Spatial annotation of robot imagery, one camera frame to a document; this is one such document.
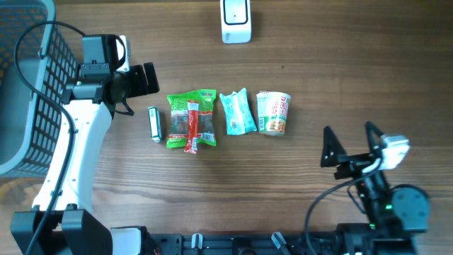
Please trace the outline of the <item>red and white sachet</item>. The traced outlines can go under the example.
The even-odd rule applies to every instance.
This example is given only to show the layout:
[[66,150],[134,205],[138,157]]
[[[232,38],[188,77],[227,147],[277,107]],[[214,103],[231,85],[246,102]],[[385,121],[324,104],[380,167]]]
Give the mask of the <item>red and white sachet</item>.
[[198,110],[197,101],[188,101],[188,136],[184,147],[186,153],[197,154]]

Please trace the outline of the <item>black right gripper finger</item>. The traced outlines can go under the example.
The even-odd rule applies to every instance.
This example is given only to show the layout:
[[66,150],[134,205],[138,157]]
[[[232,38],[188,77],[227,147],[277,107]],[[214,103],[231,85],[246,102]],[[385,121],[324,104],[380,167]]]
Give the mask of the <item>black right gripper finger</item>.
[[334,167],[347,161],[347,152],[330,126],[323,129],[321,168]]
[[381,154],[379,139],[384,133],[371,121],[365,123],[365,132],[370,152],[373,154]]

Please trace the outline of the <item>light green snack packet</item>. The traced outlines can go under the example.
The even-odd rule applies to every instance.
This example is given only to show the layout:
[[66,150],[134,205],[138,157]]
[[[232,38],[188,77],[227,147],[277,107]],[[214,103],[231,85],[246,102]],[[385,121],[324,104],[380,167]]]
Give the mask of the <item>light green snack packet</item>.
[[228,135],[244,135],[257,130],[248,104],[246,88],[230,95],[219,95],[226,115],[226,132]]

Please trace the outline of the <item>green carton with barcode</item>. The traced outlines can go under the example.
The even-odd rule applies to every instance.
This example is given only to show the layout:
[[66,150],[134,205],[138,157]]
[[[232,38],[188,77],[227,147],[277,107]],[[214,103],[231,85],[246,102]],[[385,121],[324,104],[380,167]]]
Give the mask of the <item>green carton with barcode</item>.
[[161,132],[161,120],[160,112],[157,107],[152,106],[148,107],[148,116],[149,116],[149,127],[151,133],[151,139],[155,143],[160,143],[163,140]]

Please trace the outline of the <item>cup noodles cup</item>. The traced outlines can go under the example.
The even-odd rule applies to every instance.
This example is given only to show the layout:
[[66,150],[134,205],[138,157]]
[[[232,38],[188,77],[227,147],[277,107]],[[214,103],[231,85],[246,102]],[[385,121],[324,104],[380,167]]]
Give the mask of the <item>cup noodles cup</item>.
[[291,96],[277,91],[260,91],[256,97],[259,133],[270,136],[284,135]]

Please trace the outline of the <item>bright green snack bag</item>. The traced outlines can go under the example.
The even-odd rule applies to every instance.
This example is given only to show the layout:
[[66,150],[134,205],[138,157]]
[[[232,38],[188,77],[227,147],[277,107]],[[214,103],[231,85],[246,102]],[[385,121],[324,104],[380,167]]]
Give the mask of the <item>bright green snack bag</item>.
[[197,153],[197,145],[216,146],[212,123],[217,91],[198,89],[167,96],[171,107],[171,127],[166,142],[168,148],[183,147],[185,152]]

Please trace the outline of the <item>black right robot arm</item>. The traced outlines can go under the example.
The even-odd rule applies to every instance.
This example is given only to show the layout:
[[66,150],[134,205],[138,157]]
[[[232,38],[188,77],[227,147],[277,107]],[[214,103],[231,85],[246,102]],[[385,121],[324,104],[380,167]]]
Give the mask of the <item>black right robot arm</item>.
[[415,235],[428,230],[430,197],[410,184],[390,186],[385,177],[410,149],[404,135],[389,135],[368,121],[369,151],[349,155],[330,127],[323,130],[321,167],[334,167],[335,179],[355,187],[355,205],[368,223],[339,224],[332,236],[332,254],[415,254]]

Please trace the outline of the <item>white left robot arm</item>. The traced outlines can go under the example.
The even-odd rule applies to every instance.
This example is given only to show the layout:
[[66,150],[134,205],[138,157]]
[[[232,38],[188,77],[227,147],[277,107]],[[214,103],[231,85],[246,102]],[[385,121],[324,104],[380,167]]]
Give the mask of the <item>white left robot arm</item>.
[[103,139],[128,98],[155,94],[152,63],[127,66],[118,35],[85,35],[84,60],[67,79],[59,102],[40,94],[34,159],[48,165],[46,179],[28,212],[16,212],[11,234],[24,254],[158,254],[146,227],[109,229],[92,214],[92,191]]

